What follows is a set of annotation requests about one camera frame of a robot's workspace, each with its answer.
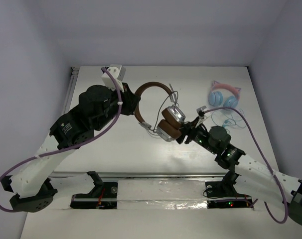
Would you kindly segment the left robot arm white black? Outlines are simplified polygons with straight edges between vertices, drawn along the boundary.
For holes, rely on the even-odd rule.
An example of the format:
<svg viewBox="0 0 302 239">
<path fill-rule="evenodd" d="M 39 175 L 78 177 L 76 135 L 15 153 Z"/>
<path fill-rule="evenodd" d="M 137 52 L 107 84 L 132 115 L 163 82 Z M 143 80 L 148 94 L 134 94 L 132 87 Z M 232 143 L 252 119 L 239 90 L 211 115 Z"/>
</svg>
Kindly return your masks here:
<svg viewBox="0 0 302 239">
<path fill-rule="evenodd" d="M 9 213 L 38 212 L 49 206 L 59 192 L 49 178 L 56 167 L 80 147 L 108 132 L 120 115 L 133 115 L 140 96 L 128 84 L 109 88 L 90 86 L 78 105 L 50 128 L 57 150 L 43 152 L 15 165 L 0 177 L 0 209 Z"/>
</svg>

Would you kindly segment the pink blue cat-ear headphones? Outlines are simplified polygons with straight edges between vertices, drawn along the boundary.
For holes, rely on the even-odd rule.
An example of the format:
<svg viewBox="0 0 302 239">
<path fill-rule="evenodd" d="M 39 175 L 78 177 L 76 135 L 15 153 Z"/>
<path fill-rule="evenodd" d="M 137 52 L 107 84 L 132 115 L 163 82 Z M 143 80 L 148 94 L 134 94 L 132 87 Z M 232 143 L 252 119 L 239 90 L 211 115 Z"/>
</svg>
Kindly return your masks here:
<svg viewBox="0 0 302 239">
<path fill-rule="evenodd" d="M 231 95 L 225 98 L 219 90 L 226 90 Z M 240 100 L 240 93 L 240 87 L 233 87 L 229 84 L 213 81 L 208 95 L 208 103 L 212 107 L 236 108 Z"/>
</svg>

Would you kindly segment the white foil-taped cover block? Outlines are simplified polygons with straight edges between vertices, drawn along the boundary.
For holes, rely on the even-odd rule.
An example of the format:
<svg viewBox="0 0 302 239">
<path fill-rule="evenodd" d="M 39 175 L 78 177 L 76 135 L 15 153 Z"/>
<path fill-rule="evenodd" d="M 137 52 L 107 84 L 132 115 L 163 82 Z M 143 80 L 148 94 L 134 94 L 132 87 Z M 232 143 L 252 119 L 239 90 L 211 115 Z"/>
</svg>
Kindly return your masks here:
<svg viewBox="0 0 302 239">
<path fill-rule="evenodd" d="M 208 199 L 202 193 L 205 183 L 198 180 L 146 179 L 118 182 L 119 210 L 201 210 Z"/>
</svg>

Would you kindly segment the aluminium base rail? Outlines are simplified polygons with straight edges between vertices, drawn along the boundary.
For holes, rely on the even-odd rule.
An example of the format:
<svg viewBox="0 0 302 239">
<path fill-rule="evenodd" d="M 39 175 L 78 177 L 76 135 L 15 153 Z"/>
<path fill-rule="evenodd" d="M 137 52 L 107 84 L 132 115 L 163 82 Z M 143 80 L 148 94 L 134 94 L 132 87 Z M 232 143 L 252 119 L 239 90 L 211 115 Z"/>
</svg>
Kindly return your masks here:
<svg viewBox="0 0 302 239">
<path fill-rule="evenodd" d="M 121 180 L 156 180 L 156 179 L 180 179 L 180 180 L 198 180 L 204 183 L 209 181 L 219 181 L 224 176 L 223 173 L 218 174 L 136 174 L 136 173 L 103 173 L 98 175 L 103 182 L 116 182 Z M 76 193 L 87 193 L 93 188 L 92 178 L 86 173 L 70 172 L 70 173 L 53 173 L 50 176 L 52 184 L 58 189 L 59 197 L 67 197 Z"/>
</svg>

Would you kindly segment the brown silver headphones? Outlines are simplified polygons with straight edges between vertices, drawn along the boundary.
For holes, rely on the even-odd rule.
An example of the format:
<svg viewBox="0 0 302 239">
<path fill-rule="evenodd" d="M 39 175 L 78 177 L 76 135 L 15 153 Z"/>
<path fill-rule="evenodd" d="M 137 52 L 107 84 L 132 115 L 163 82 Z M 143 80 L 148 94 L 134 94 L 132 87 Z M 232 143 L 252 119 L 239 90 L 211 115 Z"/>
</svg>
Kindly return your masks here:
<svg viewBox="0 0 302 239">
<path fill-rule="evenodd" d="M 144 120 L 139 106 L 137 106 L 134 116 L 139 122 L 139 125 L 148 132 L 158 135 L 166 142 L 174 141 L 180 137 L 181 133 L 179 129 L 181 128 L 182 124 L 185 123 L 185 114 L 179 108 L 178 104 L 179 93 L 173 89 L 172 85 L 167 86 L 160 82 L 147 82 L 141 85 L 135 91 L 135 94 L 141 97 L 145 90 L 152 87 L 163 89 L 167 93 L 167 98 L 170 99 L 172 105 L 166 108 L 160 106 L 154 127 Z"/>
</svg>

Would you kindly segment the aluminium side rail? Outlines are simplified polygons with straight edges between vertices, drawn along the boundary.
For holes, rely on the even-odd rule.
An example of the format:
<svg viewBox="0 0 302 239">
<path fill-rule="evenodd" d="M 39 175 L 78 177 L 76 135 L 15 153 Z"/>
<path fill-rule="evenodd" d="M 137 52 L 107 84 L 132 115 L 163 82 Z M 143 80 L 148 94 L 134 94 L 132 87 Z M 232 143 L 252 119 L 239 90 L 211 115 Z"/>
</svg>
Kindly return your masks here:
<svg viewBox="0 0 302 239">
<path fill-rule="evenodd" d="M 72 97 L 74 88 L 75 88 L 75 81 L 77 81 L 79 75 L 80 67 L 71 67 L 70 79 L 68 83 L 68 88 L 66 92 L 66 97 L 64 99 L 63 108 L 61 112 L 61 116 L 64 115 L 69 111 L 70 108 L 70 97 Z"/>
</svg>

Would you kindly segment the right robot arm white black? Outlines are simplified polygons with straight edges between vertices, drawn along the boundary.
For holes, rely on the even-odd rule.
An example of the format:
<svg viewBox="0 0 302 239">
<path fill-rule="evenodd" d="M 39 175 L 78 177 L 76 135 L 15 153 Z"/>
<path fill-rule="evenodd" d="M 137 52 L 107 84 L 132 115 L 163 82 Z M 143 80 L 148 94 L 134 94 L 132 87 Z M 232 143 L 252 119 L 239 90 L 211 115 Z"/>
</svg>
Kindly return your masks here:
<svg viewBox="0 0 302 239">
<path fill-rule="evenodd" d="M 221 126 L 207 130 L 204 125 L 184 123 L 178 143 L 197 143 L 215 155 L 217 164 L 228 172 L 222 191 L 228 196 L 248 195 L 283 209 L 285 216 L 302 226 L 302 179 L 276 171 L 233 146 Z"/>
</svg>

